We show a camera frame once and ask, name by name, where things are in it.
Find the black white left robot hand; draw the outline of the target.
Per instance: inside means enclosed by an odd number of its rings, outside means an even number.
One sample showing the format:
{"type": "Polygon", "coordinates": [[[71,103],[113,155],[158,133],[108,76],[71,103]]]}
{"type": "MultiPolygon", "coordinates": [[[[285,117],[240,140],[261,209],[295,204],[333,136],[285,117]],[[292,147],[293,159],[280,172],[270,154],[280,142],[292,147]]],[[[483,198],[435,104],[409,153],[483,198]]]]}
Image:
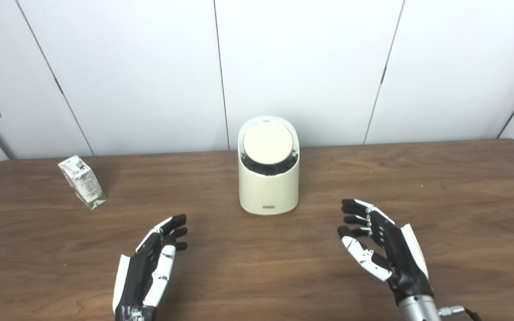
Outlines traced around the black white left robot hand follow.
{"type": "Polygon", "coordinates": [[[185,214],[152,227],[132,256],[121,255],[113,291],[116,321],[154,321],[173,270],[175,255],[187,248],[185,214]]]}

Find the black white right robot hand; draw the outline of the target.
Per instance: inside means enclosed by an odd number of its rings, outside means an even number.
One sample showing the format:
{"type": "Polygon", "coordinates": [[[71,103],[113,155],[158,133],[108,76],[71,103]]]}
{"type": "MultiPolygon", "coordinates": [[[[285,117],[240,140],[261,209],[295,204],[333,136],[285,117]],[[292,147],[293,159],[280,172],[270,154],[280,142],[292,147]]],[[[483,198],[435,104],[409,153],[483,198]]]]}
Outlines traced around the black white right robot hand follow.
{"type": "Polygon", "coordinates": [[[396,304],[413,296],[434,297],[421,247],[410,224],[398,227],[375,205],[343,199],[344,225],[337,228],[347,252],[375,278],[387,282],[396,304]]]}

